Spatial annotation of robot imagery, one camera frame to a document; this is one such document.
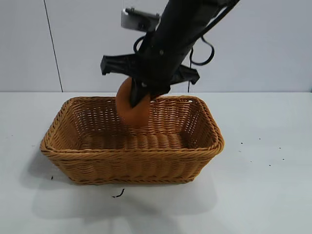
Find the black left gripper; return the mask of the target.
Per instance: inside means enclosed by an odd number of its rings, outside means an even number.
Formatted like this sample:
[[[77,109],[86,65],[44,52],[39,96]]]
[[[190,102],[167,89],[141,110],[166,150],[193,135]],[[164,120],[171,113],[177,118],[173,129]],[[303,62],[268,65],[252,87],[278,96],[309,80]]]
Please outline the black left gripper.
[[[131,78],[130,105],[136,107],[150,95],[166,94],[174,84],[189,81],[196,84],[200,76],[198,71],[190,65],[181,63],[192,50],[193,43],[182,49],[153,50],[146,42],[137,49],[139,40],[134,43],[134,53],[106,56],[100,64],[103,75],[108,73],[124,74]]]

